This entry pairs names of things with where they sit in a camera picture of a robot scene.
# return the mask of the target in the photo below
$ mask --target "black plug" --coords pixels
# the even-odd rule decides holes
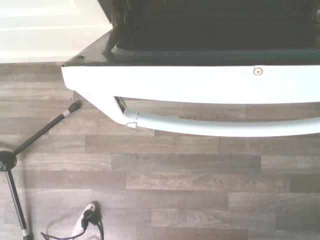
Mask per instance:
[[[83,213],[83,218],[81,220],[81,227],[86,230],[88,225],[89,225],[89,222],[95,218],[95,212],[92,211],[91,209],[88,209],[86,210],[84,213]]]

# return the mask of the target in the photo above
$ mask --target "white door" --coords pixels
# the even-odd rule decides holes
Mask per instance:
[[[0,63],[64,62],[111,29],[97,0],[0,0]]]

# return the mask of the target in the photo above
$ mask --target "oven door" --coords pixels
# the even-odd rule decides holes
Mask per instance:
[[[290,13],[276,17],[276,21],[206,23],[193,19],[187,24],[144,20],[129,31],[115,27],[62,66],[64,82],[115,122],[133,128],[222,137],[319,133],[320,117],[199,121],[138,112],[121,99],[206,104],[320,102],[319,30]]]

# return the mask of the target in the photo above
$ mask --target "black cable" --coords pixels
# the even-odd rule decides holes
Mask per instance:
[[[97,224],[96,226],[98,227],[99,231],[100,231],[100,240],[104,240],[105,239],[105,233],[104,233],[104,226],[102,225],[102,221],[99,221],[100,224]]]
[[[41,234],[42,234],[42,236],[44,237],[45,240],[49,240],[49,238],[57,239],[57,240],[71,240],[71,239],[75,239],[75,238],[78,238],[78,237],[82,236],[83,234],[85,234],[85,232],[86,232],[86,229],[82,233],[80,233],[79,235],[71,236],[71,237],[56,237],[56,236],[47,235],[47,234],[45,234],[43,232],[41,232]]]

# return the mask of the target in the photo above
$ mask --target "tripod stand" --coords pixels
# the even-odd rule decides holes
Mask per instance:
[[[14,151],[0,151],[0,172],[5,172],[6,174],[6,178],[8,180],[9,188],[14,202],[14,207],[16,210],[16,214],[18,215],[20,227],[22,230],[23,240],[33,240],[34,235],[32,232],[28,232],[24,213],[22,211],[21,204],[19,201],[19,196],[16,189],[14,177],[11,172],[11,169],[13,169],[17,164],[17,155],[24,149],[26,149],[28,146],[30,146],[38,138],[40,138],[42,135],[44,135],[47,131],[49,131],[66,116],[78,110],[81,107],[81,105],[82,104],[80,101],[72,103],[67,110],[65,110],[63,113],[57,116],[54,120],[48,123],[41,130],[39,130],[35,135],[30,137],[27,141],[18,146]]]

